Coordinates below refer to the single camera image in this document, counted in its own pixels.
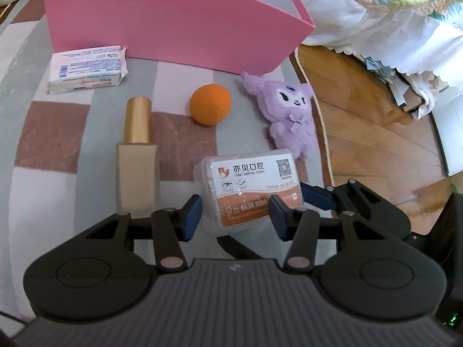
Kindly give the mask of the clear dental floss box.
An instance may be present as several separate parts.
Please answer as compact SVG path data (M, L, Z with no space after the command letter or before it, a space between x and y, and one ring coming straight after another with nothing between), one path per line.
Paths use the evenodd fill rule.
M216 237L268 222L269 198L303 204L297 166L287 149L205 157L193 176L203 198L206 230Z

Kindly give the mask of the white scalloped bed skirt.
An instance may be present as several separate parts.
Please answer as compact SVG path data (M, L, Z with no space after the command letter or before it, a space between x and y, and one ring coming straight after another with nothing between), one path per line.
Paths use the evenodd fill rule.
M301 0L315 22L307 46L381 62L462 89L462 29L413 10L382 13L355 0Z

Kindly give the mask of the orange makeup sponge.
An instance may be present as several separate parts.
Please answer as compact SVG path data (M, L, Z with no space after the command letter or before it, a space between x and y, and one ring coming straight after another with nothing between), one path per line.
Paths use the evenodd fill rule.
M222 85L203 85L189 101L192 118L201 125L214 126L225 120L232 106L230 92Z

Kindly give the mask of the purple plush toy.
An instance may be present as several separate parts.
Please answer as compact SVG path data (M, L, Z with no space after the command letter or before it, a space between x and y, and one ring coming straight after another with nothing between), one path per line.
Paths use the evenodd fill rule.
M270 122L268 131L276 148L289 150L296 160L308 158L317 141L312 86L267 80L246 72L241 78L245 90L256 97L260 112Z

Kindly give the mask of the small white soap pack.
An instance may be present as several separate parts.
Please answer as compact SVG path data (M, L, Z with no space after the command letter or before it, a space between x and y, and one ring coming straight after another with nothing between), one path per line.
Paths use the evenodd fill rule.
M120 45L53 53L47 88L61 94L117 86L127 74L126 48Z

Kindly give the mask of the gold cap foundation bottle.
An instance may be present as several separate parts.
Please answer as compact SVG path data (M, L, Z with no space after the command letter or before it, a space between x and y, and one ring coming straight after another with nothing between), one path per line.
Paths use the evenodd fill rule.
M151 100L135 96L127 101L124 139L116 146L117 213L148 218L159 202L159 149L151 142Z

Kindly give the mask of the pink storage box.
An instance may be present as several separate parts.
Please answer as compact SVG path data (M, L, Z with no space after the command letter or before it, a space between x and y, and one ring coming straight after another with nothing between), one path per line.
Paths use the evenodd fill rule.
M132 58L272 72L315 23L301 0L44 0L57 52L121 45Z

